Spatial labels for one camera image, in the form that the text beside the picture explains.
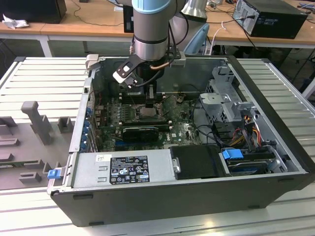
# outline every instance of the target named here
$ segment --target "black plastic cover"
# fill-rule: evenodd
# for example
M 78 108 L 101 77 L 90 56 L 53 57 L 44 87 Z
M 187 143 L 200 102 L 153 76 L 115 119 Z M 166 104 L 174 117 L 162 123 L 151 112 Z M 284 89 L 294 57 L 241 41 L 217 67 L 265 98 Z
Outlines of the black plastic cover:
M 176 179 L 225 177 L 220 149 L 211 145 L 173 146 L 172 159 L 178 159 L 181 172 Z

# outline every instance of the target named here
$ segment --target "motherboard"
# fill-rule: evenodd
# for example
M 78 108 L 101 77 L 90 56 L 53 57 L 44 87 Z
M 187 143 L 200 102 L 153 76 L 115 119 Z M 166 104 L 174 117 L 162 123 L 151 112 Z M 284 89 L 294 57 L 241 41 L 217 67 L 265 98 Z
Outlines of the motherboard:
M 195 100 L 171 94 L 147 108 L 127 97 L 111 98 L 102 106 L 98 136 L 102 151 L 167 149 L 171 146 L 201 144 L 198 130 L 192 124 Z

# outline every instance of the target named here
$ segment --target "power cable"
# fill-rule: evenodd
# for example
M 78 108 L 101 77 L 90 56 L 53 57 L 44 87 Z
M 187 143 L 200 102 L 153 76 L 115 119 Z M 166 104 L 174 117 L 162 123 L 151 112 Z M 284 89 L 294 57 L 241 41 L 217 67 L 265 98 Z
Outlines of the power cable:
M 73 15 L 74 15 L 77 19 L 79 19 L 80 21 L 82 21 L 82 22 L 85 23 L 85 24 L 94 25 L 94 26 L 120 26 L 120 25 L 123 24 L 123 22 L 122 22 L 122 23 L 119 23 L 119 24 L 116 24 L 116 25 L 105 25 L 105 24 L 97 24 L 97 23 L 86 22 L 85 20 L 82 20 L 82 18 L 81 18 L 80 16 L 76 15 L 76 13 L 81 10 L 81 7 L 80 7 L 77 3 L 75 3 L 73 0 L 71 0 L 71 2 L 73 2 L 73 3 L 78 7 L 78 9 L 73 12 Z

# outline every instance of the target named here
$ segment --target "sticker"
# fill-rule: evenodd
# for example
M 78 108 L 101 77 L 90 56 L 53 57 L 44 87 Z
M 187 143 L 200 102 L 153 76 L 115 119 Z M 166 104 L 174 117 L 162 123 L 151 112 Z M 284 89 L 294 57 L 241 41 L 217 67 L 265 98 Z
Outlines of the sticker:
M 111 184 L 150 182 L 148 157 L 132 156 L 110 158 L 109 179 Z
M 110 161 L 110 158 L 112 158 L 111 154 L 96 155 L 96 161 Z

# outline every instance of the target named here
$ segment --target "copper pipe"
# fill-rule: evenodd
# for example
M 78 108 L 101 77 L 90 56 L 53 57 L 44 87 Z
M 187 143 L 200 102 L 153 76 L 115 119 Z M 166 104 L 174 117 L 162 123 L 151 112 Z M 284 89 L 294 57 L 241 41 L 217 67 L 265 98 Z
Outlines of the copper pipe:
M 158 65 L 158 66 L 150 65 L 150 69 L 151 70 L 161 70 L 161 69 L 163 69 L 163 68 L 165 68 L 167 66 L 169 66 L 169 62 L 166 62 L 166 63 L 164 63 L 162 65 Z

